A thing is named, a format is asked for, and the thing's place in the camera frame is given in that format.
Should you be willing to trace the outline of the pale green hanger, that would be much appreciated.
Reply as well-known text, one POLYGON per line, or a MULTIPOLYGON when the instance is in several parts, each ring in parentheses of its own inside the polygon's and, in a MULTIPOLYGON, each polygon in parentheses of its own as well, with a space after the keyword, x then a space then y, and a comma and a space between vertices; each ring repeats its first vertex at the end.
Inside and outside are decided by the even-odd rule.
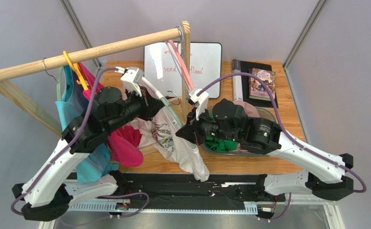
MULTIPOLYGON (((179 98, 179 96, 175 92, 173 92, 171 90, 166 90, 166 91, 169 92, 169 93, 174 94, 175 95, 175 98, 177 98, 177 101, 178 102, 177 103, 173 103, 174 105, 180 105, 181 104, 180 98, 179 98)), ((165 105, 165 107, 168 109, 168 111, 170 112, 170 114, 173 116, 173 118, 175 120, 175 123, 176 123, 175 125, 178 126, 177 127, 177 130, 179 130, 181 127, 183 127, 183 123, 182 123, 181 119, 177 116, 177 114, 174 111, 174 109, 171 107, 171 102, 169 102, 168 99, 165 96, 161 96, 160 97, 160 100, 163 102, 163 104, 165 105)), ((190 142, 188 142, 186 140, 184 142, 187 145, 187 147, 190 148, 191 150, 196 150, 197 149, 197 147, 196 147, 195 144, 192 144, 192 143, 190 143, 190 142)))

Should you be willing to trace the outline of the green t shirt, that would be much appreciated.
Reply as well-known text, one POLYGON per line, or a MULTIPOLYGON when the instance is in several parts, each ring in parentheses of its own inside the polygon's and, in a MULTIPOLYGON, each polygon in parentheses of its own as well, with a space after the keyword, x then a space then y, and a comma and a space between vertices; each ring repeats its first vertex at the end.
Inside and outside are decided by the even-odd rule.
POLYGON ((237 142, 212 137, 206 138, 204 146, 215 153, 236 152, 240 149, 237 142))

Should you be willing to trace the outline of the white t shirt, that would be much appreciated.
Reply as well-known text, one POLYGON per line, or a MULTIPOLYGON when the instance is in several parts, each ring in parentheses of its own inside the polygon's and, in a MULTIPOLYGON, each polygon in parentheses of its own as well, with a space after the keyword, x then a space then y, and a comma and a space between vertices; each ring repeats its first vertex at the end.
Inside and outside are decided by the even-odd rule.
MULTIPOLYGON (((162 93, 146 78, 142 78, 141 86, 147 88, 150 95, 160 99, 162 93)), ((192 173, 196 180, 205 182, 210 172, 205 165, 197 147, 191 150, 185 140, 175 136, 177 125, 168 109, 164 106, 151 121, 137 118, 130 125, 142 134, 139 149, 147 146, 155 147, 168 161, 175 162, 185 172, 192 173)))

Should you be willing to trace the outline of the dusty pink t shirt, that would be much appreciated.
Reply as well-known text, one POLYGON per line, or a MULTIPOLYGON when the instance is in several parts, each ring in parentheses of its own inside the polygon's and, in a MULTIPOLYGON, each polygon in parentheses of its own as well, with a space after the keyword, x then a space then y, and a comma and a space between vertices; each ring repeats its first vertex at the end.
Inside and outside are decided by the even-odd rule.
POLYGON ((233 101, 233 103, 235 105, 240 105, 244 109, 244 111, 245 111, 245 113, 248 117, 256 117, 256 118, 260 117, 260 114, 259 114, 257 108, 254 107, 253 105, 251 105, 247 102, 244 102, 244 101, 240 101, 240 100, 233 101))

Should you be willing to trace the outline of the pink hanger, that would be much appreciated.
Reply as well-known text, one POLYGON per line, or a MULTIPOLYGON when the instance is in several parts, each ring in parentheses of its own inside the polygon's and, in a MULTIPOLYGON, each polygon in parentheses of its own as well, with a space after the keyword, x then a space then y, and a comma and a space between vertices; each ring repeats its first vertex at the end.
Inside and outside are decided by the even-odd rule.
POLYGON ((191 76, 190 76, 190 73, 189 73, 189 70, 188 68, 186 67, 186 64, 180 54, 180 51, 178 50, 178 48, 176 47, 176 45, 174 44, 173 40, 169 40, 168 42, 165 42, 170 54, 171 54, 171 57, 173 58, 175 64, 177 67, 179 67, 181 69, 181 77, 185 83, 185 86, 186 86, 186 89, 188 92, 192 91, 194 89, 194 84, 193 84, 193 81, 191 79, 191 76))

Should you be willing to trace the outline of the light blue wire hanger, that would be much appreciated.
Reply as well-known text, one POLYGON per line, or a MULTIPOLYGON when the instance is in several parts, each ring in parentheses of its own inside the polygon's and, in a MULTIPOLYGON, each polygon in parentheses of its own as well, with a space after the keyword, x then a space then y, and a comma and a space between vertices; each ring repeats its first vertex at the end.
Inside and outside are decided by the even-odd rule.
MULTIPOLYGON (((180 32, 180 42, 179 42, 179 44, 177 44, 176 45, 176 47, 178 48, 178 50, 180 51, 180 54, 181 54, 181 56, 182 56, 182 58, 183 58, 183 60, 184 60, 184 42, 185 42, 185 37, 184 37, 184 33, 183 33, 183 28, 180 26, 180 25, 178 25, 178 26, 176 26, 176 28, 179 30, 179 32, 180 32)), ((177 70, 178 70, 178 72, 179 72, 179 74, 180 74, 180 76, 181 76, 181 69, 179 68, 179 67, 177 67, 177 70)))

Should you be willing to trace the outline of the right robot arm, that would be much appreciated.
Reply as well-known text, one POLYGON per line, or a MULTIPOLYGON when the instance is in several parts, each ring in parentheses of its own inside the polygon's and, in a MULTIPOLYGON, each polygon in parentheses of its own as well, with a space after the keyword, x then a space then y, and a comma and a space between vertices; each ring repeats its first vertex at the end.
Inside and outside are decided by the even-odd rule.
POLYGON ((200 116, 190 112, 176 136, 197 145, 207 138, 236 142, 248 153, 278 157, 301 168, 290 174, 259 175, 255 201, 271 201, 285 193, 311 193, 338 201, 354 191, 353 179, 345 175, 353 166, 351 155, 323 152, 291 136, 276 122, 249 117, 242 106, 225 99, 211 112, 205 111, 200 116))

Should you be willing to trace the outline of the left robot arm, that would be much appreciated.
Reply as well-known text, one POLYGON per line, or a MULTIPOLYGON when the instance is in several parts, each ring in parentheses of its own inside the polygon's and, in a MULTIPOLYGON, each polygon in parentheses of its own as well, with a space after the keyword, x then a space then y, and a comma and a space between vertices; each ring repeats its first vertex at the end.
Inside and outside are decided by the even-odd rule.
POLYGON ((92 93, 88 108, 63 130, 57 146, 40 171, 28 182, 16 184, 16 201, 25 202, 19 215, 26 220, 52 221, 70 207, 97 197, 115 197, 119 182, 116 173, 107 173, 89 183, 65 184, 72 170, 109 136, 136 118, 151 120, 164 107, 145 87, 122 98, 118 88, 105 87, 92 93))

